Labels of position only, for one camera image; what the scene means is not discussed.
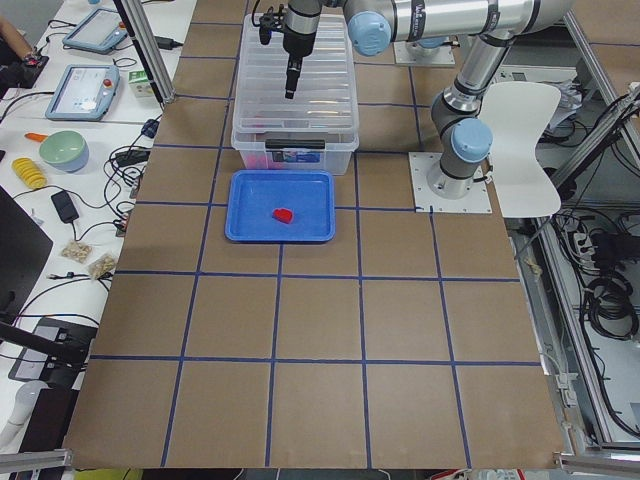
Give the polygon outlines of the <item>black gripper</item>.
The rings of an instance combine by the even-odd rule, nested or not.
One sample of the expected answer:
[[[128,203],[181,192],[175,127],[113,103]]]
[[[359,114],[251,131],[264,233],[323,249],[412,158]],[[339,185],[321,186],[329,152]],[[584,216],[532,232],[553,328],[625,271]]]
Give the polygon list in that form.
[[[268,45],[273,33],[283,34],[283,48],[289,54],[285,97],[293,99],[302,70],[303,59],[309,56],[316,38],[315,7],[270,7],[259,18],[259,40]]]

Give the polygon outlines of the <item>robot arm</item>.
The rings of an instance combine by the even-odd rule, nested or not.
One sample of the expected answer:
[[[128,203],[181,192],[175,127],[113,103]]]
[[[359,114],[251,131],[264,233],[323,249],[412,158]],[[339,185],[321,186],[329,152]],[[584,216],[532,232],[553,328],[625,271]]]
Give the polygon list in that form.
[[[570,1],[289,1],[269,8],[255,27],[268,44],[283,36],[289,55],[285,96],[294,97],[305,57],[314,48],[320,14],[341,8],[356,51],[375,56],[399,41],[421,42],[470,35],[473,45],[452,85],[434,100],[431,119],[443,146],[427,178],[446,199],[464,197],[479,164],[489,154],[493,134],[478,118],[482,98],[515,37],[543,30],[561,19]]]

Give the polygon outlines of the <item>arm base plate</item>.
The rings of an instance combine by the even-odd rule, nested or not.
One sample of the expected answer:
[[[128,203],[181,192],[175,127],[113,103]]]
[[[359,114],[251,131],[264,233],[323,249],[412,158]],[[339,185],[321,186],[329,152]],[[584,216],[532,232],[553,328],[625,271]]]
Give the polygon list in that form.
[[[439,152],[410,152],[408,156],[418,213],[492,213],[481,167],[471,178],[457,180],[441,170]]]
[[[395,62],[398,65],[449,68],[455,65],[450,37],[436,37],[417,42],[393,44]]]

